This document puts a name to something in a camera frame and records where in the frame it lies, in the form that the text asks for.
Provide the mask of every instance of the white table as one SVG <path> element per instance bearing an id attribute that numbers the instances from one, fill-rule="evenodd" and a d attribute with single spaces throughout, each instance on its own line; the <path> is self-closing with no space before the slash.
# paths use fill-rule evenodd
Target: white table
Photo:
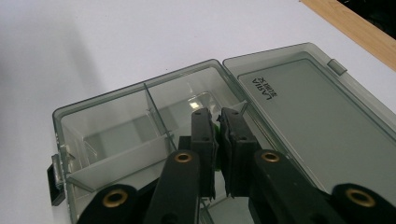
<path id="1" fill-rule="evenodd" d="M 51 113 L 208 59 L 312 42 L 396 112 L 396 74 L 297 0 L 1 1 L 0 222 L 69 223 L 51 207 Z"/>

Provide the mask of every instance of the wooden edge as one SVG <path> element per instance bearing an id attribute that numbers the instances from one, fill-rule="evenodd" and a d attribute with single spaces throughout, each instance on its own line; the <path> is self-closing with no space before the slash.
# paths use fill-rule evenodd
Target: wooden edge
<path id="1" fill-rule="evenodd" d="M 336 0 L 301 0 L 378 60 L 396 71 L 396 40 Z"/>

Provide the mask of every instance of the plastic storage box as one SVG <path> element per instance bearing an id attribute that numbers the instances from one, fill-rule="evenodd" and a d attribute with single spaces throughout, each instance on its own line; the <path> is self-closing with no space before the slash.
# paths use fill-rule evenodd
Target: plastic storage box
<path id="1" fill-rule="evenodd" d="M 161 174 L 191 112 L 244 114 L 262 148 L 285 153 L 318 189 L 341 183 L 396 204 L 396 117 L 347 70 L 307 43 L 216 60 L 68 105 L 53 113 L 63 184 L 75 223 L 96 192 L 140 189 Z M 253 223 L 245 198 L 201 200 L 202 223 Z"/>

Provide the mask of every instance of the brass eyelet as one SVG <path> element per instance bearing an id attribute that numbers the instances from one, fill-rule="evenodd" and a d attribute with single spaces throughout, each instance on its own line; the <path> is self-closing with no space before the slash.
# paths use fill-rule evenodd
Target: brass eyelet
<path id="1" fill-rule="evenodd" d="M 280 160 L 280 158 L 272 152 L 262 153 L 262 159 L 269 162 L 277 162 Z"/>
<path id="2" fill-rule="evenodd" d="M 116 201 L 110 200 L 110 197 L 113 195 L 116 195 L 116 194 L 119 194 L 120 198 Z M 118 207 L 118 206 L 122 205 L 123 203 L 125 203 L 127 198 L 128 198 L 128 194 L 127 194 L 127 192 L 125 192 L 125 190 L 113 189 L 103 199 L 103 205 L 108 208 Z"/>
<path id="3" fill-rule="evenodd" d="M 374 207 L 375 200 L 370 194 L 359 189 L 347 189 L 346 196 L 350 201 L 363 207 Z"/>
<path id="4" fill-rule="evenodd" d="M 192 160 L 192 155 L 189 153 L 178 153 L 175 156 L 175 161 L 177 162 L 189 162 L 190 160 Z"/>

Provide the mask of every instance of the box lid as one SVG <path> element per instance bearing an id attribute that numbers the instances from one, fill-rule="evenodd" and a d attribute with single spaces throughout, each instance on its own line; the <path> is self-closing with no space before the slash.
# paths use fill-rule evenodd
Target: box lid
<path id="1" fill-rule="evenodd" d="M 306 43 L 223 62 L 270 142 L 318 188 L 372 189 L 396 204 L 396 116 L 340 63 Z"/>

